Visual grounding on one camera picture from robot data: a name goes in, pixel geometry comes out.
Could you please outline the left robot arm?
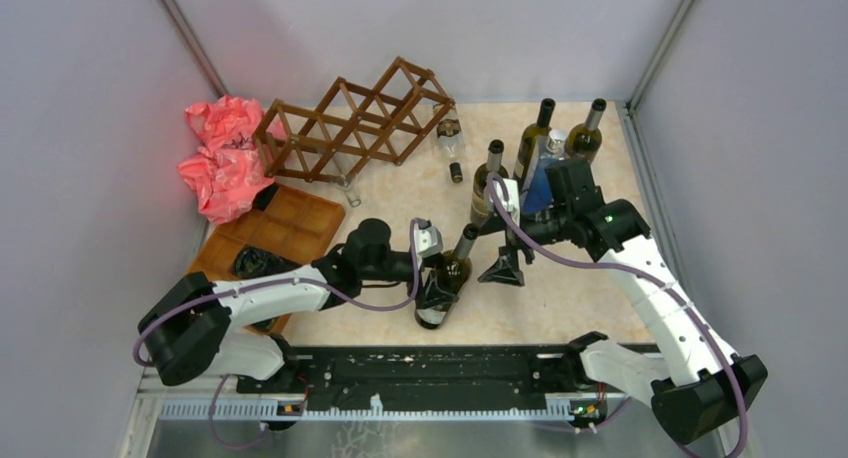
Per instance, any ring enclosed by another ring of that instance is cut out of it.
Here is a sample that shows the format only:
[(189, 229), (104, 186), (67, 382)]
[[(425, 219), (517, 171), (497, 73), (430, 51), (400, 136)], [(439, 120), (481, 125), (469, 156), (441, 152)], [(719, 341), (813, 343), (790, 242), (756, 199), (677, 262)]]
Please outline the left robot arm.
[(168, 387), (230, 375), (288, 391), (300, 366), (288, 358), (286, 341), (248, 326), (345, 304), (374, 312), (406, 307), (423, 288), (423, 274), (435, 266), (444, 240), (420, 218), (410, 222), (407, 250), (392, 249), (390, 238), (389, 225), (370, 218), (327, 255), (287, 272), (236, 281), (187, 274), (139, 322), (133, 359), (154, 368)]

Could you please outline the dark green wine bottle front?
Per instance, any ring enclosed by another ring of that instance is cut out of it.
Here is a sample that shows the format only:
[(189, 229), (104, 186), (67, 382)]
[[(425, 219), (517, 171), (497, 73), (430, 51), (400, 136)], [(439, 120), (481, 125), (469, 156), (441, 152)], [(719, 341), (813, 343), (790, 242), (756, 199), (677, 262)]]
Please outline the dark green wine bottle front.
[(430, 330), (440, 328), (459, 301), (460, 292), (471, 276), (470, 254), (478, 236), (479, 226), (466, 224), (456, 246), (443, 252), (429, 271), (416, 297), (414, 317), (419, 326)]

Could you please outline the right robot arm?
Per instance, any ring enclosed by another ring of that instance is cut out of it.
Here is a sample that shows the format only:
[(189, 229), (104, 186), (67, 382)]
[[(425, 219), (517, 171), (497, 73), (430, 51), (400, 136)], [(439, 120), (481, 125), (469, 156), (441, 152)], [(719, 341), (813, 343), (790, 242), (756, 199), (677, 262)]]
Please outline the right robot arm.
[(484, 195), (496, 230), (516, 239), (501, 255), (518, 272), (520, 247), (558, 264), (609, 273), (626, 293), (660, 353), (655, 359), (600, 332), (568, 343), (563, 376), (576, 390), (611, 386), (648, 406), (683, 453), (689, 444), (734, 421), (745, 451), (748, 410), (768, 371), (757, 355), (741, 356), (711, 327), (665, 263), (645, 219), (626, 199), (606, 201), (591, 166), (558, 161), (544, 171), (552, 202), (525, 220), (516, 181), (487, 175)]

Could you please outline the brown wooden wine rack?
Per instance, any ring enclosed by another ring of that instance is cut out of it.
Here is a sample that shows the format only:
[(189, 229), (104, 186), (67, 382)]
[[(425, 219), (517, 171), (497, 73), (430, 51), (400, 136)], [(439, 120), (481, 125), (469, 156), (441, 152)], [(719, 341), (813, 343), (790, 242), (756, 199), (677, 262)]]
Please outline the brown wooden wine rack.
[(274, 100), (252, 141), (265, 176), (330, 183), (404, 164), (454, 105), (434, 71), (397, 57), (372, 86), (337, 77), (313, 108)]

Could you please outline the clear glass bottle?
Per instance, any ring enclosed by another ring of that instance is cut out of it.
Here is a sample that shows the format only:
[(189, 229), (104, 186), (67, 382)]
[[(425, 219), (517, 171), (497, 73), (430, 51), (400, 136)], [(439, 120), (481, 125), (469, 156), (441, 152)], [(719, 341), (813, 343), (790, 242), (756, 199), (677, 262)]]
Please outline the clear glass bottle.
[(350, 207), (359, 207), (362, 203), (361, 196), (353, 182), (353, 179), (349, 176), (348, 166), (340, 158), (334, 158), (333, 165), (337, 171), (336, 176), (334, 177), (334, 184), (344, 194)]

